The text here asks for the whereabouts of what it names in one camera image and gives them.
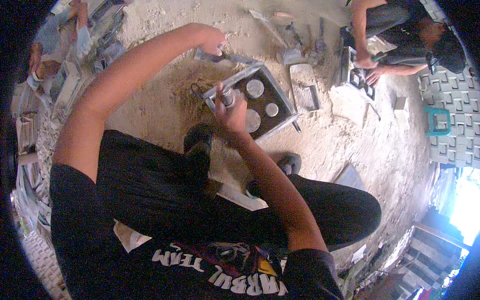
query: man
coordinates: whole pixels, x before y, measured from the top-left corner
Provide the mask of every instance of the man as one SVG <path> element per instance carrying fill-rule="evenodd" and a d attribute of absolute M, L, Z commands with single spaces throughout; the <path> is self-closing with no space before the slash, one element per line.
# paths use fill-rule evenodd
<path fill-rule="evenodd" d="M 49 108 L 51 97 L 44 91 L 42 81 L 55 75 L 65 60 L 70 43 L 77 39 L 77 56 L 82 58 L 88 54 L 91 47 L 90 35 L 87 28 L 88 7 L 80 0 L 73 0 L 66 5 L 62 13 L 49 14 L 43 26 L 35 36 L 30 50 L 28 63 L 28 85 L 35 91 L 35 95 Z M 69 20 L 76 18 L 76 34 L 68 28 L 63 28 Z"/>
<path fill-rule="evenodd" d="M 376 85 L 382 74 L 415 74 L 427 67 L 428 54 L 453 73 L 465 67 L 465 54 L 454 33 L 434 22 L 417 0 L 353 0 L 352 26 L 356 65 L 372 69 L 367 84 Z M 378 62 L 372 61 L 366 44 L 375 35 L 398 46 Z"/>
<path fill-rule="evenodd" d="M 267 209 L 245 211 L 204 194 L 207 125 L 187 133 L 183 155 L 104 132 L 110 114 L 175 57 L 193 47 L 221 55 L 223 43 L 203 24 L 157 36 L 116 60 L 77 102 L 50 185 L 52 241 L 73 299 L 342 298 L 328 251 L 372 233 L 380 206 L 366 192 L 287 177 L 247 133 L 243 95 L 226 110 L 218 94 L 217 134 L 245 160 Z M 113 218 L 152 239 L 125 252 Z M 284 272 L 279 248 L 288 251 Z"/>

